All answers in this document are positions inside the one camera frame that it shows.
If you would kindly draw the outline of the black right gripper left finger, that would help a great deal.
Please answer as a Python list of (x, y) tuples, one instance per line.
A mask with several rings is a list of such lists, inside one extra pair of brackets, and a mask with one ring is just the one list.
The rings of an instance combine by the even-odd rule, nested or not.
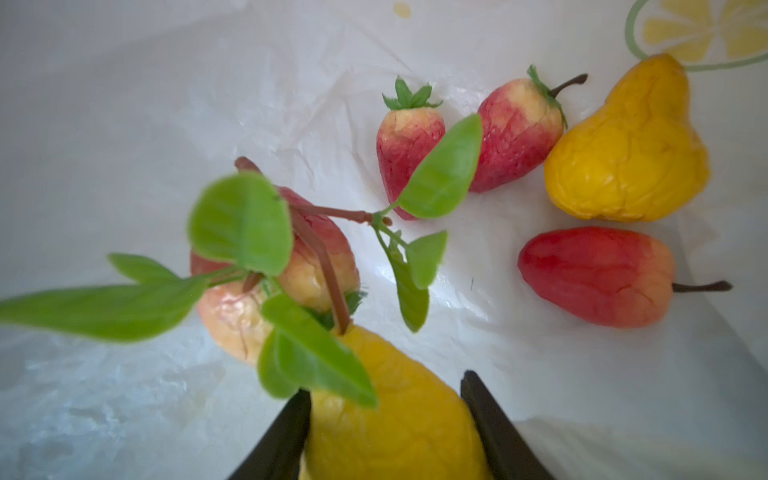
[(229, 480), (296, 480), (310, 426), (311, 399), (299, 390)]

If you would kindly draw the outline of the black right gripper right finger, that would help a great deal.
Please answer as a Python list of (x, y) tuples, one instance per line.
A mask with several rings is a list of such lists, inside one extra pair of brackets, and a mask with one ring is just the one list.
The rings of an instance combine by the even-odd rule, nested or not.
[(473, 370), (464, 372), (460, 396), (468, 406), (494, 479), (554, 480)]

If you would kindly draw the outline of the white printed plastic bag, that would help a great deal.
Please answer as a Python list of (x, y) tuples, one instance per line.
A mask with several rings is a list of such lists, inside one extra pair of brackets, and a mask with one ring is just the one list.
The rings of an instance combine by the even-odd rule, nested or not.
[[(570, 123), (634, 63), (628, 1), (5, 1), (1, 5), (1, 294), (116, 283), (113, 251), (188, 270), (199, 190), (250, 157), (312, 202), (378, 210), (375, 155), (397, 77), (431, 83), (448, 122), (536, 65)], [(450, 243), (423, 329), (400, 317), (370, 228), (342, 229), (368, 291), (358, 323), (457, 387), (475, 370), (561, 479), (767, 475), (767, 66), (694, 73), (707, 190), (641, 230), (685, 283), (640, 330), (589, 325), (516, 267), (575, 220), (541, 171), (405, 222)], [(197, 316), (112, 345), (1, 331), (5, 479), (224, 479), (281, 409)]]

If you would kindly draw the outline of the yellow fake lemon with leaves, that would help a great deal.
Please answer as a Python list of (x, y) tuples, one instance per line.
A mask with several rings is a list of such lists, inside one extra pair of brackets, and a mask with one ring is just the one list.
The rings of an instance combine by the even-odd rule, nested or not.
[[(176, 327), (212, 287), (242, 280), (260, 285), (260, 307), (273, 330), (260, 351), (259, 381), (286, 399), (310, 394), (304, 479), (487, 479), (491, 472), (470, 410), (427, 367), (353, 313), (361, 287), (344, 294), (323, 241), (304, 213), (329, 217), (287, 187), (273, 185), (249, 159), (208, 186), (190, 216), (190, 273), (113, 253), (123, 285), (41, 291), (6, 299), (3, 322), (99, 340), (136, 342)], [(278, 283), (300, 238), (320, 261), (331, 299), (321, 314), (297, 303)]]

